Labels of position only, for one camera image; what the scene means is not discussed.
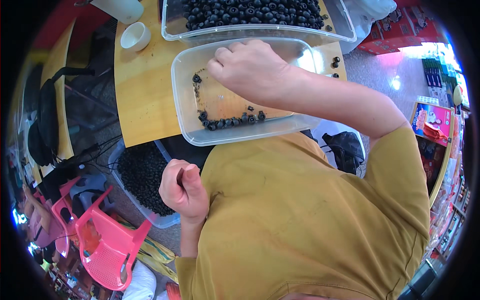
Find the advertisement poster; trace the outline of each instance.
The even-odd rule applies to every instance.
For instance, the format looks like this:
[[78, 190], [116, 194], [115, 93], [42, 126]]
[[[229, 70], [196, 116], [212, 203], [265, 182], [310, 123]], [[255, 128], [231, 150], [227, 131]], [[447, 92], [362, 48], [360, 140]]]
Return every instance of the advertisement poster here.
[[[450, 133], [450, 122], [451, 112], [448, 108], [432, 106], [426, 103], [417, 103], [412, 121], [412, 129], [415, 134], [425, 137], [423, 134], [423, 127], [425, 126], [425, 123], [429, 123], [433, 125], [433, 127], [439, 128], [446, 136], [448, 136]], [[448, 143], [446, 139], [436, 142], [445, 147]]]

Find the product box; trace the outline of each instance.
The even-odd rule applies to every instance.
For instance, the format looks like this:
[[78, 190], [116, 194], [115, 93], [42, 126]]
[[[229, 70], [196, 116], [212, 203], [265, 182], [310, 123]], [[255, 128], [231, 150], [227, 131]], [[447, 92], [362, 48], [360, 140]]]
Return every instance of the product box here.
[[422, 42], [444, 42], [437, 25], [420, 6], [397, 8], [376, 21], [370, 34], [358, 46], [376, 55], [398, 52], [398, 48], [421, 46]]

